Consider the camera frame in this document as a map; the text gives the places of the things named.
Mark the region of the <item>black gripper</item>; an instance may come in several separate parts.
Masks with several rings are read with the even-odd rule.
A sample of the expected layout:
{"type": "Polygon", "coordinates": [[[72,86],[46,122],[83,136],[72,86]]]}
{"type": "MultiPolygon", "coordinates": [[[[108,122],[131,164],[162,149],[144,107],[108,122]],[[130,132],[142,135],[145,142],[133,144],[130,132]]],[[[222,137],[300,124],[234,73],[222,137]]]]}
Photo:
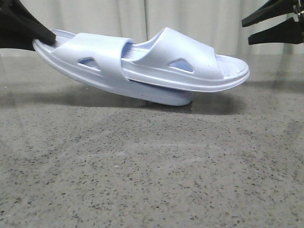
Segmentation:
{"type": "Polygon", "coordinates": [[[20,0],[1,0],[0,48],[35,51],[34,39],[53,45],[56,35],[41,24],[20,0]]]}
{"type": "Polygon", "coordinates": [[[289,18],[286,21],[251,35],[248,44],[304,42],[304,0],[268,0],[255,12],[242,19],[242,27],[248,27],[261,21],[294,12],[298,21],[289,18]]]}

